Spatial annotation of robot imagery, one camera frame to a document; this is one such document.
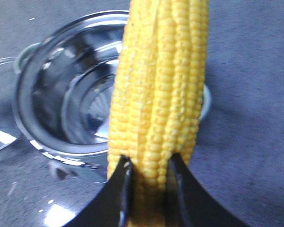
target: black surface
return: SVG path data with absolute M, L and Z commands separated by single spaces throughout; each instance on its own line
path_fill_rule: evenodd
M 121 156 L 115 172 L 100 193 L 63 227 L 126 227 L 132 173 L 132 162 Z
M 248 227 L 208 194 L 179 154 L 169 160 L 165 197 L 168 227 Z
M 1 0 L 0 58 L 16 56 L 88 13 L 128 6 L 128 0 Z M 247 224 L 284 227 L 284 0 L 211 0 L 206 71 L 213 106 L 189 168 Z M 80 179 L 56 182 L 47 159 L 33 148 L 0 154 L 2 226 L 15 220 L 23 227 L 47 226 L 52 204 L 42 199 L 46 192 L 79 212 L 100 188 Z

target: black tongs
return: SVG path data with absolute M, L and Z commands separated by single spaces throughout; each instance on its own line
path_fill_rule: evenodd
M 64 227 L 126 227 L 130 216 L 133 164 L 121 156 L 109 181 Z M 249 227 L 214 200 L 179 154 L 169 160 L 165 196 L 167 227 Z

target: corn cob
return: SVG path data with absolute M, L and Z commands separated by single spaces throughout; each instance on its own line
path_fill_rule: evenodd
M 121 154 L 134 164 L 129 226 L 165 226 L 168 159 L 188 164 L 195 146 L 207 35 L 207 0 L 131 1 L 108 136 L 108 177 Z

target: countertop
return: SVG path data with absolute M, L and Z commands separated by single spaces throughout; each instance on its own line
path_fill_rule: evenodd
M 128 0 L 1 0 L 0 58 L 86 14 L 128 8 Z M 251 226 L 284 227 L 284 0 L 210 2 L 206 84 L 213 105 L 191 171 Z M 1 227 L 61 226 L 103 186 L 58 181 L 48 161 L 24 137 L 0 151 Z

